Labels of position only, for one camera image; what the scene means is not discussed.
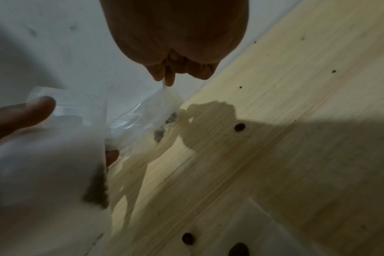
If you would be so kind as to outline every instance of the skin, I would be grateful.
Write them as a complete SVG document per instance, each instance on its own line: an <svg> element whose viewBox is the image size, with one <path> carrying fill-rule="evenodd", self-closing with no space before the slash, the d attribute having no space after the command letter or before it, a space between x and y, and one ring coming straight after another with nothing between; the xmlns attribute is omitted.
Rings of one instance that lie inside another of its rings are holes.
<svg viewBox="0 0 384 256"><path fill-rule="evenodd" d="M248 0L100 0L112 37L154 80L209 79L241 42Z"/></svg>
<svg viewBox="0 0 384 256"><path fill-rule="evenodd" d="M56 102L51 97L41 97L28 104L0 108L0 140L13 132L37 125L53 113ZM118 151L106 152L107 166L119 157Z"/></svg>

